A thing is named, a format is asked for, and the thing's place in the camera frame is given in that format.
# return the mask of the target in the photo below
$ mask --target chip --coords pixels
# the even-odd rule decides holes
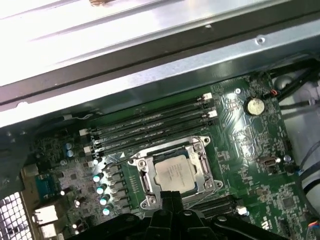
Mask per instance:
[[[285,209],[293,208],[295,206],[295,200],[293,197],[287,197],[282,199],[282,204]]]
[[[71,178],[71,180],[76,180],[76,179],[77,179],[77,175],[76,175],[76,174],[72,174],[72,175],[70,176],[70,178]]]
[[[154,166],[155,182],[162,191],[179,191],[181,194],[193,190],[195,184],[195,169],[185,155],[168,158]]]

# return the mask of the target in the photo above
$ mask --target ram slot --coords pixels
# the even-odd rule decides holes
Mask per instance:
[[[108,146],[96,148],[95,153],[103,152],[105,155],[117,153],[128,148],[137,146],[138,148],[146,148],[159,143],[166,142],[174,136],[180,136],[182,133],[189,133],[192,130],[203,128],[214,123],[213,119],[203,118],[194,121],[189,121],[184,124],[178,124],[170,128],[162,129],[159,131],[151,132],[147,135],[134,137],[125,141],[119,141]]]
[[[152,123],[154,121],[178,116],[187,112],[204,109],[208,107],[208,103],[209,100],[196,101],[195,99],[190,99],[184,102],[177,103],[175,105],[169,105],[160,109],[158,108],[157,110],[147,111],[143,114],[143,116],[137,115],[118,122],[100,126],[92,131],[97,131],[96,134],[116,133],[124,129],[136,128],[145,123]]]
[[[103,134],[100,135],[98,140],[95,140],[93,144],[101,146],[110,145],[115,142],[124,141],[131,138],[138,138],[141,135],[147,135],[154,131],[159,131],[164,128],[170,128],[175,125],[185,123],[188,121],[193,121],[196,119],[201,118],[203,115],[206,115],[210,109],[205,110],[198,110],[195,112],[188,112],[179,116],[174,116],[167,118],[163,121],[156,121],[153,123],[149,123],[147,125],[143,125],[139,128],[131,128],[130,130],[121,131],[118,134]]]

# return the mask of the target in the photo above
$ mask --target cable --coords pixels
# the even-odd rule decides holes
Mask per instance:
[[[316,173],[319,170],[320,170],[320,161],[316,162],[311,167],[309,167],[307,170],[303,171],[299,177],[300,177],[301,181],[303,181],[307,177],[311,176],[312,174]]]
[[[295,185],[297,187],[297,190],[299,192],[299,196],[302,198],[302,201],[306,205],[307,209],[310,211],[311,214],[313,214],[314,217],[317,219],[320,219],[320,214],[318,211],[312,206],[312,204],[309,202],[307,196],[305,195],[304,189],[302,188],[302,181],[299,177],[296,177],[294,179]]]
[[[320,184],[320,178],[313,180],[307,186],[305,186],[305,188],[303,189],[304,194],[307,195],[315,186],[317,186],[319,184]]]
[[[294,73],[302,69],[310,68],[311,66],[314,66],[317,63],[318,63],[318,60],[311,58],[311,59],[299,61],[297,63],[276,67],[271,69],[269,72],[270,72],[271,78],[277,78],[279,76],[283,76],[289,73]]]
[[[279,102],[286,99],[301,88],[306,82],[316,78],[320,72],[319,64],[316,67],[307,69],[304,73],[297,77],[297,79],[290,84],[287,84],[284,89],[277,96]]]
[[[311,222],[311,223],[308,224],[308,227],[309,228],[310,227],[319,227],[319,223],[318,223],[318,221]]]
[[[280,105],[281,110],[289,110],[310,106],[309,101],[296,102],[290,105]]]
[[[317,150],[320,147],[320,141],[317,141],[315,144],[313,144],[313,146],[308,150],[308,152],[306,153],[305,157],[302,159],[301,163],[300,163],[300,169],[303,169],[308,158],[311,156],[311,154]]]

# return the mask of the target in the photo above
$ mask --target components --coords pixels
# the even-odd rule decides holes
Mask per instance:
[[[136,166],[145,192],[142,209],[160,206],[160,191],[179,191],[184,203],[203,198],[223,186],[214,180],[205,146],[207,136],[189,136],[143,149],[127,163]]]

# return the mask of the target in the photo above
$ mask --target integrated circuit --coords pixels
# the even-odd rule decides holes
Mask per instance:
[[[282,204],[285,209],[293,208],[296,205],[293,197],[287,197],[282,199]]]

